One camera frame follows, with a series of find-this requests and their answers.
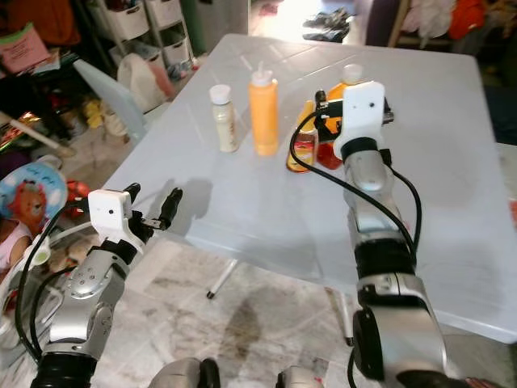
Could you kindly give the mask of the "yellow-capped honey bottle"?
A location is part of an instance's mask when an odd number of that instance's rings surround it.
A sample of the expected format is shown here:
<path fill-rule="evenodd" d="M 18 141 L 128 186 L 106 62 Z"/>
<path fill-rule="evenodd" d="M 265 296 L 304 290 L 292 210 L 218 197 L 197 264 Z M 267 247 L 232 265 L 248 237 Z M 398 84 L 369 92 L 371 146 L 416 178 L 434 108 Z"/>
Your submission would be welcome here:
<path fill-rule="evenodd" d="M 307 119 L 307 115 L 313 113 L 314 110 L 314 101 L 312 99 L 306 100 L 298 120 L 296 120 L 296 125 L 299 125 L 301 129 L 294 141 L 294 145 L 292 145 L 292 151 L 308 165 L 313 165 L 315 148 L 317 148 L 318 144 L 318 131 L 315 129 L 314 119 Z"/>

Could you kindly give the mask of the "red ball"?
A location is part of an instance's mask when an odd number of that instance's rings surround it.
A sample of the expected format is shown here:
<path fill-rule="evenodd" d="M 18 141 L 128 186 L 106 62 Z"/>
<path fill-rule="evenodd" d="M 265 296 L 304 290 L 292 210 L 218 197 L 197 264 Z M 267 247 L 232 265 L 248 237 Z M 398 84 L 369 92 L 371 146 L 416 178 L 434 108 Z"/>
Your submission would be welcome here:
<path fill-rule="evenodd" d="M 88 208 L 84 204 L 84 200 L 89 195 L 90 188 L 87 184 L 78 180 L 67 181 L 66 184 L 68 196 L 67 196 L 67 210 L 64 211 L 64 215 L 67 218 L 80 218 L 84 213 L 85 209 Z"/>

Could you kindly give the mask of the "orange squeeze bottle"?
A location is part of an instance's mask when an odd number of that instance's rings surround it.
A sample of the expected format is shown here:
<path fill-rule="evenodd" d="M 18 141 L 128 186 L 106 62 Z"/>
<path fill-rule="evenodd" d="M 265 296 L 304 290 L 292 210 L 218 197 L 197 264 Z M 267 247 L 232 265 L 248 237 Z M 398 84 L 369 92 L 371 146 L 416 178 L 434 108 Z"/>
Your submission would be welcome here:
<path fill-rule="evenodd" d="M 248 86 L 254 150 L 257 155 L 273 156 L 278 148 L 278 81 L 272 70 L 259 62 Z"/>

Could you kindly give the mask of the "pair of black sandals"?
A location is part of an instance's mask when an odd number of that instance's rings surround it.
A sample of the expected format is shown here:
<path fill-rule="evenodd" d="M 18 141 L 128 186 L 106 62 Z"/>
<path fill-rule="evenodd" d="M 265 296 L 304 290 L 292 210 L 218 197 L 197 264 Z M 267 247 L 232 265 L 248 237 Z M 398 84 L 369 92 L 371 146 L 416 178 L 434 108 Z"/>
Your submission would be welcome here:
<path fill-rule="evenodd" d="M 320 29 L 318 32 L 304 33 L 303 40 L 337 42 L 342 44 L 344 37 L 350 32 L 352 14 L 346 8 L 340 7 L 333 12 L 318 12 L 303 22 L 306 28 Z"/>

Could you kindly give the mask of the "white plastic folding table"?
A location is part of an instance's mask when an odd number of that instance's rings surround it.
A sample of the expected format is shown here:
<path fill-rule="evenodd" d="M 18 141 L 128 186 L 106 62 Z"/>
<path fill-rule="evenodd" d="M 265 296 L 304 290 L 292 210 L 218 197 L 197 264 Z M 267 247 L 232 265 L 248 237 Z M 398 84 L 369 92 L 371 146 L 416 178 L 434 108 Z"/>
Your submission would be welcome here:
<path fill-rule="evenodd" d="M 278 81 L 278 148 L 257 155 L 248 86 L 263 62 Z M 442 324 L 517 343 L 517 229 L 473 57 L 417 49 L 291 42 L 228 34 L 155 119 L 107 187 L 139 183 L 140 209 L 184 196 L 171 233 L 195 247 L 354 291 L 343 189 L 287 170 L 287 141 L 306 100 L 347 64 L 381 82 L 395 115 L 384 131 L 393 167 L 421 197 L 422 278 Z M 209 89 L 232 89 L 239 148 L 219 148 Z"/>

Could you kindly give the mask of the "lion print baby bouncer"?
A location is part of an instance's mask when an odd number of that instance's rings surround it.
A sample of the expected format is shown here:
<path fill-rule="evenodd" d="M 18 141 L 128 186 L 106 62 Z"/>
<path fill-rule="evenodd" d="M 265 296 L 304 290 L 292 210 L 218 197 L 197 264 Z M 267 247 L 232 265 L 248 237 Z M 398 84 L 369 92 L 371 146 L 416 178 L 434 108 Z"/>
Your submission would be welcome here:
<path fill-rule="evenodd" d="M 11 269 L 23 265 L 23 259 L 28 258 L 34 240 L 47 222 L 62 214 L 68 196 L 66 184 L 59 170 L 43 162 L 18 167 L 0 180 L 0 221 L 1 218 L 21 221 L 33 233 L 30 247 Z M 11 280 L 7 277 L 10 272 L 1 278 L 4 299 L 11 295 Z"/>

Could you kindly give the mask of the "small cream bottle white cap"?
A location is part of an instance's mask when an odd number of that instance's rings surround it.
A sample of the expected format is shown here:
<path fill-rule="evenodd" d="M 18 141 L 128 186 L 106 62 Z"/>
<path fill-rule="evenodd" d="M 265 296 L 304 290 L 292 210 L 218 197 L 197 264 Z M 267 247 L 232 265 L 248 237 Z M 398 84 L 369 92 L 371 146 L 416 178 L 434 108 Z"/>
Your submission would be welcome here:
<path fill-rule="evenodd" d="M 219 150 L 225 153 L 233 153 L 239 148 L 235 129 L 235 108 L 230 99 L 230 92 L 232 89 L 225 84 L 217 84 L 209 89 Z"/>

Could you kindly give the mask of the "white plastic chair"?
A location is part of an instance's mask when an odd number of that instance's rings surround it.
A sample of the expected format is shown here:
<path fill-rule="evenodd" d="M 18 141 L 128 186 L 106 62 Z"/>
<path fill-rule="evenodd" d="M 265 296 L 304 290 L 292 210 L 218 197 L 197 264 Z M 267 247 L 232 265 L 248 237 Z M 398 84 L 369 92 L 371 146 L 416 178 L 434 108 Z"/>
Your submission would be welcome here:
<path fill-rule="evenodd" d="M 78 59 L 73 67 L 89 88 L 117 115 L 130 143 L 134 146 L 139 144 L 150 129 L 150 124 L 145 118 L 147 113 L 137 107 L 129 90 L 85 60 Z"/>

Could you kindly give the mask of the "white plastic bag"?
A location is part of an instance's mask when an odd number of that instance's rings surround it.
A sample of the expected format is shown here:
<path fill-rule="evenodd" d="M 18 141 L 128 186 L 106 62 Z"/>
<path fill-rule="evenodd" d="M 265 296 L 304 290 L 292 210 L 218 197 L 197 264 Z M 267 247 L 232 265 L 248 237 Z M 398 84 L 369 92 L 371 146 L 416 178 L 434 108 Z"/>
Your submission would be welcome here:
<path fill-rule="evenodd" d="M 169 82 L 162 85 L 163 70 L 137 54 L 127 54 L 119 64 L 117 82 L 129 90 L 134 103 L 144 113 L 162 106 L 169 100 Z"/>

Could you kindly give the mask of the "orange garment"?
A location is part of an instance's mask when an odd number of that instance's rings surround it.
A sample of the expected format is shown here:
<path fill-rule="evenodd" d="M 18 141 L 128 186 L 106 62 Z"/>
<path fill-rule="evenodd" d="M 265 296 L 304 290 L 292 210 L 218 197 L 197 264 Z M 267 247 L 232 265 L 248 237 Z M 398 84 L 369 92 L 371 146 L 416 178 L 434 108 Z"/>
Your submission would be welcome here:
<path fill-rule="evenodd" d="M 448 36 L 461 40 L 486 22 L 487 0 L 455 0 Z"/>

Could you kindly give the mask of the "baby in pink clothes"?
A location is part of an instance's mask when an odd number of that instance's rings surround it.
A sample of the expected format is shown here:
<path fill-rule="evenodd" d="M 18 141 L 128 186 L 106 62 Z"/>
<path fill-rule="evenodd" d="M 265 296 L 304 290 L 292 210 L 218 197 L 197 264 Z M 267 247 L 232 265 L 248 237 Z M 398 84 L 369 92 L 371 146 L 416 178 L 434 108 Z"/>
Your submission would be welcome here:
<path fill-rule="evenodd" d="M 23 258 L 23 253 L 32 243 L 33 233 L 21 221 L 1 218 L 1 239 L 0 268 L 3 278 L 12 265 Z"/>

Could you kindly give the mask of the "pink book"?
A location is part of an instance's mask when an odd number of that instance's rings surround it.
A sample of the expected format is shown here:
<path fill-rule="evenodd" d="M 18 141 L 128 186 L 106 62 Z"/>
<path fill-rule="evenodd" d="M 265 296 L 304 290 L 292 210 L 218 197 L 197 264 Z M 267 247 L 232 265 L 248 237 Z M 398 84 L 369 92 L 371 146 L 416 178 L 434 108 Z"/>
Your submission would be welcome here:
<path fill-rule="evenodd" d="M 0 58 L 5 74 L 43 74 L 59 70 L 61 56 L 55 49 L 47 49 L 33 23 L 0 38 Z"/>

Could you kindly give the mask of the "silver left robot leg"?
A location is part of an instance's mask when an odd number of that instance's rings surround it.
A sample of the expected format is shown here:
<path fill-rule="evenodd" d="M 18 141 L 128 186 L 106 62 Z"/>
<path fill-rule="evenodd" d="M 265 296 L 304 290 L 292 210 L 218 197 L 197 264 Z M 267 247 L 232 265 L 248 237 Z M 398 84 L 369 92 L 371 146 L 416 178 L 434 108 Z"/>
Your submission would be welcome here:
<path fill-rule="evenodd" d="M 163 366 L 148 388 L 221 388 L 221 374 L 214 359 L 188 357 Z"/>

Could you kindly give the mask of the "silver robot leg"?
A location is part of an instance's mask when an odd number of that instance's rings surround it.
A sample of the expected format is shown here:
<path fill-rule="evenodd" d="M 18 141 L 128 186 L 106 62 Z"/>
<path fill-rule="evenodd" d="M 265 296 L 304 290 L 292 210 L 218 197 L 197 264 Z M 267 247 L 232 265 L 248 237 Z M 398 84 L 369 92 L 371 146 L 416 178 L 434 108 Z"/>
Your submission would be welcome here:
<path fill-rule="evenodd" d="M 221 374 L 214 359 L 188 357 L 163 366 L 148 388 L 221 388 Z"/>
<path fill-rule="evenodd" d="M 275 388 L 324 388 L 324 385 L 311 369 L 293 365 L 278 373 Z"/>

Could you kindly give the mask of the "white plastic drawer unit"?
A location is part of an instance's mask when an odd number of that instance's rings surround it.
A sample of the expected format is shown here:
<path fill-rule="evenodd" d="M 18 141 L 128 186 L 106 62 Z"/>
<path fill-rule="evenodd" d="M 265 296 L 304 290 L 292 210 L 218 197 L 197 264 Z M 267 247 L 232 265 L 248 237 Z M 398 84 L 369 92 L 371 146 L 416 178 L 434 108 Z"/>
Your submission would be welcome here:
<path fill-rule="evenodd" d="M 180 0 L 86 0 L 96 33 L 111 42 L 108 55 L 118 66 L 122 57 L 138 49 L 171 73 L 189 73 L 196 59 Z"/>

